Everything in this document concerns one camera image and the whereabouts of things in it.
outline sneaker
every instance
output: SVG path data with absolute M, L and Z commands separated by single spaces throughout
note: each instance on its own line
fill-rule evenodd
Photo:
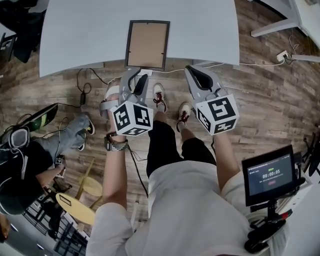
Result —
M 165 89 L 163 88 L 162 84 L 157 82 L 153 86 L 153 102 L 156 103 L 156 107 L 158 108 L 159 104 L 164 105 L 164 113 L 167 112 L 167 104 L 165 102 Z
M 86 137 L 87 137 L 87 135 L 84 134 L 84 142 L 83 142 L 83 144 L 81 146 L 78 147 L 79 151 L 82 151 L 82 150 L 85 149 L 85 147 L 86 147 Z
M 96 132 L 95 126 L 92 123 L 92 121 L 89 119 L 89 127 L 86 129 L 86 131 L 88 132 L 88 134 L 90 135 L 94 135 Z
M 188 102 L 184 102 L 181 104 L 181 106 L 179 107 L 179 116 L 178 116 L 178 120 L 176 121 L 176 129 L 178 132 L 179 128 L 178 128 L 178 124 L 179 123 L 184 123 L 185 125 L 187 124 L 188 118 L 190 117 L 191 114 L 191 105 Z

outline monitor screen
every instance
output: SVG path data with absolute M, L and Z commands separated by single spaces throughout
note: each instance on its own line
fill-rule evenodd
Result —
M 247 168 L 249 195 L 267 192 L 293 181 L 290 154 Z

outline wooden stool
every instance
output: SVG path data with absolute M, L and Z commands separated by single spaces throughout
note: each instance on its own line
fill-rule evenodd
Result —
M 94 224 L 96 215 L 92 208 L 102 199 L 102 185 L 95 179 L 88 177 L 94 161 L 95 158 L 92 159 L 85 175 L 79 179 L 80 187 L 75 198 L 65 193 L 58 193 L 55 196 L 59 205 L 67 213 L 79 221 L 90 225 Z M 79 201 L 83 191 L 99 198 L 90 207 L 88 207 Z

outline black shorts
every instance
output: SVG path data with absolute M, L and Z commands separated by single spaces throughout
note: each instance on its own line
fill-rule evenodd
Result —
M 182 157 L 177 151 L 176 136 L 170 125 L 154 121 L 153 129 L 149 131 L 150 145 L 146 165 L 148 177 L 154 170 L 180 161 L 197 161 L 213 165 L 216 164 L 214 156 L 198 138 L 186 140 L 182 145 Z

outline wristwatch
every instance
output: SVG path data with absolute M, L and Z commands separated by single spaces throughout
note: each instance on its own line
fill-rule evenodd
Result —
M 112 137 L 117 136 L 116 132 L 108 133 L 104 137 L 104 147 L 106 151 L 122 151 L 128 147 L 128 140 L 124 142 L 114 142 Z

